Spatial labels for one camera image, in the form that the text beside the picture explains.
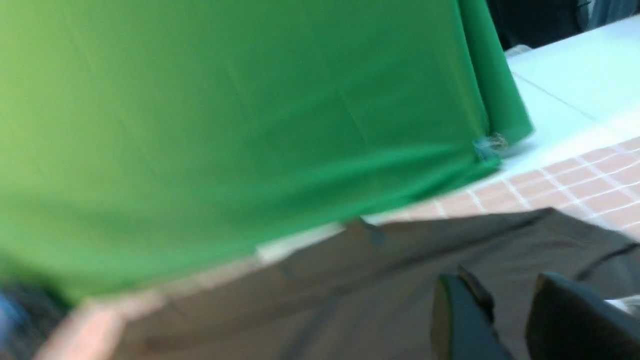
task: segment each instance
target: gray fabric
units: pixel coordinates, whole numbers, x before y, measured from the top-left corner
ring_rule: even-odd
[[[640,0],[595,0],[589,30],[626,19],[640,11]]]
[[[495,326],[528,359],[525,323],[538,273],[575,279],[611,299],[640,293],[634,241],[553,209],[508,215],[353,224],[281,263],[181,300],[181,321],[120,344],[114,359],[431,359],[436,277],[463,265],[496,300]]]

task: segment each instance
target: grout line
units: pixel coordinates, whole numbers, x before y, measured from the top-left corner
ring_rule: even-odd
[[[554,179],[553,175],[549,174],[545,169],[540,169],[540,171],[542,171],[542,173],[545,175],[545,177],[547,177],[547,179],[552,184],[558,186],[560,191],[562,191],[569,199],[572,200],[573,204],[578,205],[582,210],[585,211],[585,213],[591,214],[591,215],[593,214],[593,210],[591,210],[590,208],[585,206],[574,194],[572,194],[571,192],[567,191],[566,188],[563,185],[561,185],[560,183],[557,182],[556,179]]]
[[[630,203],[630,204],[627,204],[627,205],[618,206],[617,208],[613,208],[613,209],[605,210],[605,211],[603,211],[603,212],[601,212],[601,213],[594,214],[592,217],[589,217],[589,218],[596,218],[596,217],[600,217],[600,216],[602,216],[602,215],[606,215],[606,214],[612,213],[612,212],[614,212],[614,211],[618,211],[618,210],[622,210],[622,209],[630,208],[630,207],[632,207],[632,206],[634,206],[634,205],[638,205],[638,204],[640,204],[640,201],[634,201],[634,202],[632,202],[632,203]]]
[[[502,181],[506,186],[507,189],[509,189],[509,191],[516,196],[516,198],[518,198],[518,202],[522,205],[524,205],[524,207],[526,209],[531,209],[531,205],[529,204],[529,201],[527,201],[527,199],[525,199],[521,193],[518,192],[518,190],[516,190],[516,188],[509,182],[509,181]]]
[[[447,218],[447,213],[444,211],[444,208],[442,207],[442,204],[440,203],[440,201],[435,201],[436,203],[436,209],[438,210],[438,215],[441,218]]]
[[[600,177],[604,178],[605,181],[607,181],[609,184],[613,185],[616,189],[620,188],[620,191],[622,193],[626,194],[627,196],[631,197],[631,199],[634,199],[635,201],[639,200],[639,198],[636,195],[636,193],[626,189],[626,186],[629,186],[629,185],[632,185],[632,184],[623,185],[623,184],[617,182],[615,179],[609,177],[608,174],[603,173],[598,168],[596,168],[592,164],[588,163],[585,159],[582,158],[582,156],[576,156],[575,158],[579,162],[584,163],[587,167],[589,167],[589,169],[591,171],[595,172],[596,174],[600,175]]]
[[[480,209],[480,211],[483,214],[487,213],[487,210],[484,208],[484,206],[482,205],[482,202],[480,201],[480,199],[478,199],[478,196],[476,196],[476,193],[472,192],[472,191],[468,191],[469,195],[471,196],[471,199],[473,199],[474,204],[476,204],[477,208]]]
[[[629,227],[632,227],[638,224],[640,224],[640,221],[632,222],[631,224],[624,225],[623,227],[620,228],[620,230],[628,229]]]

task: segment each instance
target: green cloth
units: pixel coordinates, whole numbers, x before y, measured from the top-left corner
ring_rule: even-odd
[[[72,300],[492,173],[478,0],[0,1],[0,273]]]

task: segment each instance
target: tiled floor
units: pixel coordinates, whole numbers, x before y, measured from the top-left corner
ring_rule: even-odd
[[[640,138],[418,204],[397,216],[447,218],[547,206],[640,237]]]

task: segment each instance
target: gray cloth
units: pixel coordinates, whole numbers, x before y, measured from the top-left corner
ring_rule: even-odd
[[[351,224],[281,263],[181,300],[181,321],[156,313],[114,359],[431,359],[436,277],[458,265],[495,297],[500,340],[528,359],[524,329],[538,273],[581,278],[605,299],[640,293],[634,244],[553,209]]]
[[[595,0],[588,30],[626,19],[640,12],[640,0]]]

